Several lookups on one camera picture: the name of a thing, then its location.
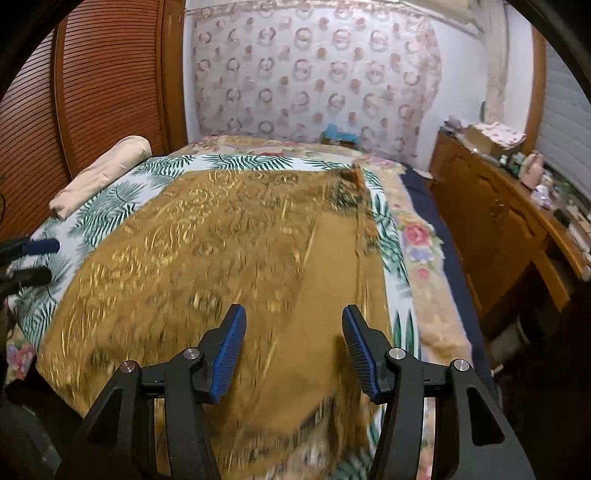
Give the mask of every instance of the window blind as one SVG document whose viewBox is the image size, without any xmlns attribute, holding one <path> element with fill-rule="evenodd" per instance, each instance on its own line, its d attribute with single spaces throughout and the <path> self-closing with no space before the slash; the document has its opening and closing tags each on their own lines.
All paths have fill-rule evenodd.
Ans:
<svg viewBox="0 0 591 480">
<path fill-rule="evenodd" d="M 591 199 L 591 104 L 548 43 L 546 69 L 544 112 L 535 148 Z"/>
</svg>

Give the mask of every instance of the white wall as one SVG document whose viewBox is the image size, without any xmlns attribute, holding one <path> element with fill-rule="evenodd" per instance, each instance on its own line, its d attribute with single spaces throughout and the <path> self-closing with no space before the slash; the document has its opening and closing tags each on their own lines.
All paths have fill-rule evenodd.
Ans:
<svg viewBox="0 0 591 480">
<path fill-rule="evenodd" d="M 417 145 L 417 168 L 428 170 L 437 132 L 450 115 L 479 121 L 486 93 L 486 50 L 477 38 L 431 19 L 437 34 L 443 75 L 431 109 L 425 113 Z"/>
<path fill-rule="evenodd" d="M 510 5 L 505 6 L 509 31 L 507 86 L 503 122 L 525 131 L 534 81 L 534 40 L 531 24 Z"/>
</svg>

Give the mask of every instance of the fern-patterned bedsheet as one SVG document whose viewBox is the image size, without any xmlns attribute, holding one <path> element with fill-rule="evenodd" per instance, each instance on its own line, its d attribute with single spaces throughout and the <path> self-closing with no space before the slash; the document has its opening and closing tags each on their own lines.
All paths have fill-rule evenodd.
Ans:
<svg viewBox="0 0 591 480">
<path fill-rule="evenodd" d="M 37 351 L 61 298 L 82 262 L 127 217 L 186 171 L 215 168 L 320 171 L 348 166 L 351 159 L 342 158 L 342 163 L 242 154 L 149 158 L 93 196 L 66 220 L 49 218 L 37 229 L 32 238 L 57 238 L 61 245 L 60 251 L 21 258 L 13 263 L 12 268 L 46 265 L 53 274 L 53 280 L 46 287 L 27 288 L 19 295 L 9 297 L 9 307 L 26 340 Z M 392 341 L 419 356 L 418 329 L 396 228 L 377 176 L 368 170 L 364 170 L 363 175 L 371 192 L 372 214 L 378 225 L 394 334 Z"/>
</svg>

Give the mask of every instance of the navy blue mattress edge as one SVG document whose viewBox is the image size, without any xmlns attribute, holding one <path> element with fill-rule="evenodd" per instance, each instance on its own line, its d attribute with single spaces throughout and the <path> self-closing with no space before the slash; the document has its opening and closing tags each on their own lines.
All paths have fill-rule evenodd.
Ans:
<svg viewBox="0 0 591 480">
<path fill-rule="evenodd" d="M 480 331 L 478 315 L 472 303 L 472 295 L 470 294 L 470 290 L 468 290 L 462 265 L 456 254 L 452 234 L 439 216 L 435 200 L 425 185 L 423 178 L 411 168 L 407 168 L 407 172 L 401 175 L 401 179 L 413 201 L 415 211 L 433 225 L 437 235 L 443 240 L 443 245 L 441 246 L 445 256 L 443 271 L 452 290 L 453 300 L 456 302 L 457 311 L 462 319 L 466 336 L 472 344 L 474 370 L 476 370 L 484 384 L 491 391 L 493 397 L 496 398 L 495 384 L 491 377 L 491 368 L 484 348 L 484 338 Z"/>
</svg>

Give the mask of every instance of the black handle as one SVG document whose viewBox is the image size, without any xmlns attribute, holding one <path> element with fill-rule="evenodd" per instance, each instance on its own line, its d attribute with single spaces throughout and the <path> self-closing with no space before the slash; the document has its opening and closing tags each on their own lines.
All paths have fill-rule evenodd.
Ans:
<svg viewBox="0 0 591 480">
<path fill-rule="evenodd" d="M 465 360 L 447 368 L 437 397 L 433 480 L 535 480 L 503 412 Z"/>
<path fill-rule="evenodd" d="M 386 360 L 396 385 L 368 479 L 415 480 L 423 435 L 423 368 L 401 348 L 392 348 Z"/>
<path fill-rule="evenodd" d="M 153 478 L 148 404 L 141 396 L 141 368 L 124 362 L 87 413 L 56 480 Z"/>
<path fill-rule="evenodd" d="M 220 480 L 191 378 L 202 360 L 199 350 L 188 348 L 166 366 L 166 434 L 174 480 Z"/>
</svg>

